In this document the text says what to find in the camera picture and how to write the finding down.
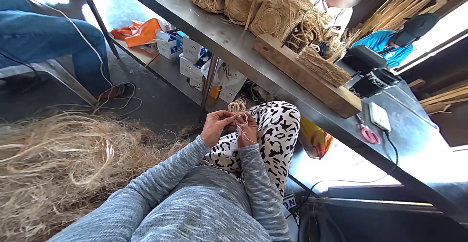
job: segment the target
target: woman's left hand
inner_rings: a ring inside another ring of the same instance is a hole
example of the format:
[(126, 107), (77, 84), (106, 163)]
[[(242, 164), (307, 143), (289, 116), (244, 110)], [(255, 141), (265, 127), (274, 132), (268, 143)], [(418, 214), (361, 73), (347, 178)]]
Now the woman's left hand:
[(206, 146), (212, 148), (219, 141), (219, 137), (223, 130), (234, 129), (235, 125), (232, 123), (235, 116), (227, 110), (218, 110), (206, 115), (205, 125), (200, 137), (205, 142)]

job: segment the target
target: scissors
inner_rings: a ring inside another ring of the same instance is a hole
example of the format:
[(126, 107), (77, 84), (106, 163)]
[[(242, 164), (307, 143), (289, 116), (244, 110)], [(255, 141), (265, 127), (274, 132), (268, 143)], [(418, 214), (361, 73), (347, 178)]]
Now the scissors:
[(364, 139), (366, 139), (366, 141), (371, 144), (380, 144), (380, 138), (377, 136), (377, 134), (375, 134), (375, 132), (369, 129), (369, 127), (364, 125), (364, 120), (362, 120), (358, 114), (356, 114), (355, 116), (356, 119), (358, 119), (359, 131), (361, 132), (362, 137), (364, 137)]

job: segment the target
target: blue shirt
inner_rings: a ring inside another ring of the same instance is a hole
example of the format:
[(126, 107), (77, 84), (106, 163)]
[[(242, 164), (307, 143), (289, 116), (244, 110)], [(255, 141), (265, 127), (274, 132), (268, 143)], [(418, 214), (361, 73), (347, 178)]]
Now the blue shirt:
[[(368, 48), (371, 48), (375, 52), (380, 52), (384, 46), (390, 41), (390, 38), (395, 34), (395, 31), (389, 30), (378, 30), (375, 33), (372, 33), (361, 40), (355, 42), (351, 47), (357, 45), (365, 45)], [(395, 67), (399, 66), (400, 63), (413, 51), (413, 45), (407, 47), (398, 47), (393, 51), (387, 52), (382, 56), (387, 60), (387, 66)]]

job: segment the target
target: white plastic bag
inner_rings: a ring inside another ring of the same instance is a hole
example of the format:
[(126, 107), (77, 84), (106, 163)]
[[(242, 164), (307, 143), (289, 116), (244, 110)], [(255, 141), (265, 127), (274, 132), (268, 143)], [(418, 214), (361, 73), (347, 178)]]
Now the white plastic bag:
[[(208, 60), (201, 68), (203, 76), (208, 77), (208, 70), (210, 68), (211, 59)], [(242, 75), (236, 69), (229, 67), (223, 60), (219, 59), (214, 71), (213, 86), (230, 86), (237, 82), (243, 81), (244, 75)]]

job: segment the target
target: leopard print pants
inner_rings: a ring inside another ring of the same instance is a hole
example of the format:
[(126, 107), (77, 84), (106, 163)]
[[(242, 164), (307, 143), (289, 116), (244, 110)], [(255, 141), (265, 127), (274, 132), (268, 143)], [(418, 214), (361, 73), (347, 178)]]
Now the leopard print pants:
[[(265, 169), (284, 196), (291, 156), (299, 134), (301, 115), (292, 104), (273, 101), (249, 108), (258, 125), (257, 142)], [(237, 151), (237, 132), (219, 139), (200, 165), (219, 168), (244, 184), (242, 163)]]

